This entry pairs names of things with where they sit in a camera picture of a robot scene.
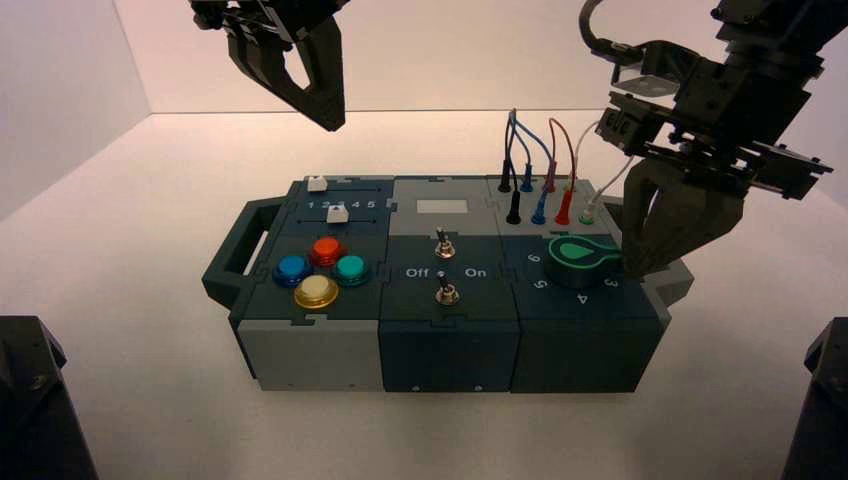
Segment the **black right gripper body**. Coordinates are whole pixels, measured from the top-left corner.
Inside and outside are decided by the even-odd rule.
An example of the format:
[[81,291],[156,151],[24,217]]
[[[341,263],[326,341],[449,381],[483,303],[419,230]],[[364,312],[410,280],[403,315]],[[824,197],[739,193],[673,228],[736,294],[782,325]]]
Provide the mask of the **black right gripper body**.
[[660,56],[654,93],[673,98],[663,113],[673,149],[657,152],[668,168],[657,181],[657,200],[742,200],[761,189],[800,200],[831,166],[804,156],[780,137],[810,98],[806,83],[821,72],[818,56],[775,58]]

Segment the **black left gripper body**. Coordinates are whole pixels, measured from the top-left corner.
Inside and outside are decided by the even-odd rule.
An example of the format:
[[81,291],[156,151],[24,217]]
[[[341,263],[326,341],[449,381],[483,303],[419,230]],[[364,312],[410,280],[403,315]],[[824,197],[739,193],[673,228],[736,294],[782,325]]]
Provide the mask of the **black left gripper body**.
[[328,1],[189,1],[201,30],[264,31],[293,44],[332,19],[346,4]]

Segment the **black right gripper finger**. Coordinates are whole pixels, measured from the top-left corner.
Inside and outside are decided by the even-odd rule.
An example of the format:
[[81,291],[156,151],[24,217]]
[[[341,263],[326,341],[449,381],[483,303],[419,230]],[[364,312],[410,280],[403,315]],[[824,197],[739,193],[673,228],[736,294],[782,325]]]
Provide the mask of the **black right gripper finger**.
[[745,195],[653,174],[645,215],[645,271],[654,273],[726,235],[741,220]]
[[673,238],[663,208],[668,165],[644,159],[633,166],[624,182],[622,208],[623,268],[630,277],[641,277],[671,262]]

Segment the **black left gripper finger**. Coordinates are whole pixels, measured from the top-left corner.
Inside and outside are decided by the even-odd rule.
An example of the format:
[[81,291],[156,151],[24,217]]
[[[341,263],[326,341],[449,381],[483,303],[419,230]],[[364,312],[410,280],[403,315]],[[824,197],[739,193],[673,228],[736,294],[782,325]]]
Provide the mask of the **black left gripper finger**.
[[292,105],[327,131],[345,123],[342,37],[330,16],[295,44],[309,84],[299,87]]
[[227,34],[227,41],[229,56],[243,74],[299,112],[292,101],[301,86],[286,70],[282,40],[270,35],[254,38],[233,31]]

